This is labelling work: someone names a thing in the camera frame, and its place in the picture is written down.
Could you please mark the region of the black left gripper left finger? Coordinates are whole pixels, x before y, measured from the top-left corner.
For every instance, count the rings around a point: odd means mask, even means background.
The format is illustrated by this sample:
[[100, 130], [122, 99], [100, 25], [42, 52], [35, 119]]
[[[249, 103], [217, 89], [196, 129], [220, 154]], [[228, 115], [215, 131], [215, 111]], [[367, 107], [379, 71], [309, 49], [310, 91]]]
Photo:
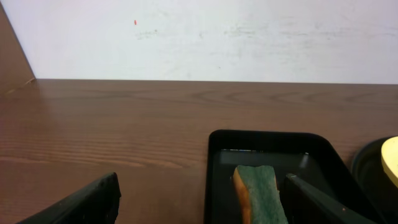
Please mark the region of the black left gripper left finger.
[[115, 172], [106, 174], [82, 189], [24, 220], [24, 224], [115, 224], [121, 191]]

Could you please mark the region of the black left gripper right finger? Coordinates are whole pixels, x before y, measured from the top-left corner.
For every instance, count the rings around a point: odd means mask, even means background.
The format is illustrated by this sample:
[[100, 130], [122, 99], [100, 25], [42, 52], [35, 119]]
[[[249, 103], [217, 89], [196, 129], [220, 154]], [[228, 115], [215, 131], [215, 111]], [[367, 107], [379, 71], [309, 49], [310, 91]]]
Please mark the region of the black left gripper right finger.
[[285, 176], [283, 207], [289, 223], [373, 223], [293, 174]]

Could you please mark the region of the orange green scrub sponge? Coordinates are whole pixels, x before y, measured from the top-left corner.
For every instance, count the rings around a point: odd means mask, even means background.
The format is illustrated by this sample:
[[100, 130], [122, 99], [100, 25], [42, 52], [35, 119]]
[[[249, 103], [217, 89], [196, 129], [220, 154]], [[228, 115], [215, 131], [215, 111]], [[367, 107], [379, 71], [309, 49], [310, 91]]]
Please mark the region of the orange green scrub sponge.
[[244, 224], [287, 224], [274, 168], [238, 165], [233, 184]]

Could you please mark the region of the yellow plate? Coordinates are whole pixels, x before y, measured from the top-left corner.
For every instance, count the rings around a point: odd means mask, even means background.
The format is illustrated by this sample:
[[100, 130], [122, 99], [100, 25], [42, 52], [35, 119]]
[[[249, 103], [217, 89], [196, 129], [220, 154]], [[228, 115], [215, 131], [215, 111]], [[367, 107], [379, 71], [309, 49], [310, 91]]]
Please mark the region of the yellow plate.
[[398, 137], [392, 137], [386, 140], [381, 147], [382, 167], [390, 181], [397, 187], [397, 168], [398, 168]]

